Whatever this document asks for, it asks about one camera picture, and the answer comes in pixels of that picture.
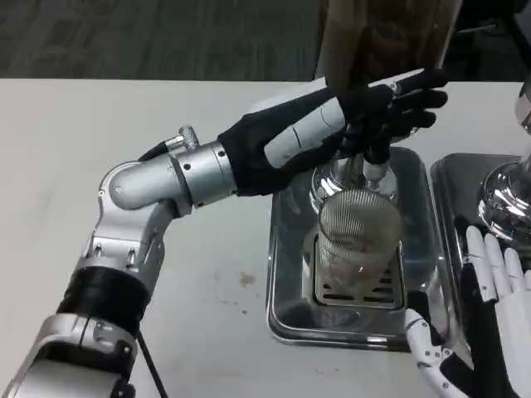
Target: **white table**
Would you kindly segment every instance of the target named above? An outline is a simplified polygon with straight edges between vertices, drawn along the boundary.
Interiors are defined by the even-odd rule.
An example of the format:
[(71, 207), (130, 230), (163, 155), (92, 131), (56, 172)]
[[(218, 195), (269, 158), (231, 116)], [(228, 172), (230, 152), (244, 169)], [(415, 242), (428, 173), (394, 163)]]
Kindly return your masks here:
[[(105, 172), (181, 124), (212, 140), (249, 104), (291, 85), (0, 80), (1, 390), (61, 301)], [(403, 145), (428, 167), (453, 152), (520, 154), (531, 139), (514, 117), (519, 87), (451, 84), (436, 126)], [(229, 234), (235, 218), (241, 230)], [(143, 330), (170, 396), (432, 396), (408, 354), (290, 347), (270, 335), (269, 221), (270, 197), (232, 198), (169, 228)], [(242, 286), (241, 272), (256, 281)], [(139, 397), (157, 395), (141, 356), (132, 382)]]

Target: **robotic arm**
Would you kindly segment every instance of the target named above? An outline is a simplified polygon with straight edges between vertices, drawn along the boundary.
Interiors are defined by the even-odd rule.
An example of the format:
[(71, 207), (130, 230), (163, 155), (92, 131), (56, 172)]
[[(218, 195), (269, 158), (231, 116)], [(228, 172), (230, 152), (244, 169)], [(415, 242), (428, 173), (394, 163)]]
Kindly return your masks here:
[[(432, 88), (445, 83), (439, 72), (417, 70), (336, 95), (316, 80), (256, 104), (216, 141), (199, 145), (182, 128), (140, 160), (113, 168), (100, 184), (100, 219), (65, 296), (3, 396), (133, 397), (135, 340), (169, 223), (233, 194), (284, 189), (338, 152), (346, 124), (388, 115), (407, 133), (429, 127), (435, 117), (425, 108), (446, 102)], [(402, 106), (391, 115), (394, 104)]]
[(460, 276), (465, 336), (473, 367), (442, 341), (430, 324), (426, 296), (408, 296), (406, 334), (413, 357), (430, 387), (447, 398), (528, 398), (531, 383), (531, 270), (476, 226), (465, 236), (467, 263)]

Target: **floor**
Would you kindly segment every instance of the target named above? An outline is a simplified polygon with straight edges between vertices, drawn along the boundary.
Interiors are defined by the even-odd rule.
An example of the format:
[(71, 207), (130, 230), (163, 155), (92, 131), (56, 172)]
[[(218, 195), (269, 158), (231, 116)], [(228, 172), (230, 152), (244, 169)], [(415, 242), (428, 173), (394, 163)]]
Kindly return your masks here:
[[(319, 0), (0, 0), (3, 77), (311, 80), (318, 43)], [(526, 76), (503, 29), (452, 52), (453, 80)]]

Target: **black glove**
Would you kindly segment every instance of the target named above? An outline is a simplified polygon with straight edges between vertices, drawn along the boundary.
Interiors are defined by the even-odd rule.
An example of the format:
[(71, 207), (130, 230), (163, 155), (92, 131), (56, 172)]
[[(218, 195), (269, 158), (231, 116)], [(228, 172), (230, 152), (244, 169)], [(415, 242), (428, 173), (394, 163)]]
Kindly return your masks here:
[[(268, 195), (285, 189), (294, 176), (329, 162), (343, 151), (352, 155), (363, 152), (371, 143), (383, 140), (388, 129), (405, 134), (409, 127), (429, 127), (435, 115), (424, 108), (440, 108), (447, 100), (441, 91), (432, 90), (447, 82), (440, 71), (422, 72), (399, 82), (399, 96), (387, 85), (359, 86), (336, 95), (330, 88), (278, 104), (259, 112), (246, 114), (241, 120), (218, 136), (231, 162), (238, 196)], [(362, 125), (362, 133), (354, 137), (343, 127), (322, 141), (317, 148), (308, 149), (292, 157), (280, 168), (270, 165), (264, 153), (266, 145), (289, 126), (337, 98), (346, 124)], [(373, 125), (379, 126), (375, 133)]]

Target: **metal drip tray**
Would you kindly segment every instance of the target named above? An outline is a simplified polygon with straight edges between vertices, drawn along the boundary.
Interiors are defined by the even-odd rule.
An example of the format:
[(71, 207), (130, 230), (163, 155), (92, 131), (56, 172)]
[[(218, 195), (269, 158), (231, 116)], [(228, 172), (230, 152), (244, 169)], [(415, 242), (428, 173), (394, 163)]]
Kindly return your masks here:
[(405, 234), (380, 285), (363, 299), (337, 295), (314, 272), (319, 251), (309, 200), (312, 174), (298, 176), (274, 195), (267, 312), (270, 329), (282, 342), (407, 351), (403, 317), (410, 290), (428, 295), (432, 322), (447, 334), (445, 297), (451, 294), (442, 291), (449, 286), (448, 268), (424, 165), (413, 151), (392, 148), (390, 166)]
[(401, 250), (389, 263), (384, 271), (380, 283), (373, 291), (363, 298), (355, 298), (343, 292), (335, 292), (327, 279), (321, 277), (315, 270), (319, 267), (319, 238), (315, 240), (314, 253), (310, 257), (309, 275), (314, 280), (314, 294), (317, 302), (324, 305), (338, 305), (361, 308), (399, 309), (404, 304), (402, 290)]

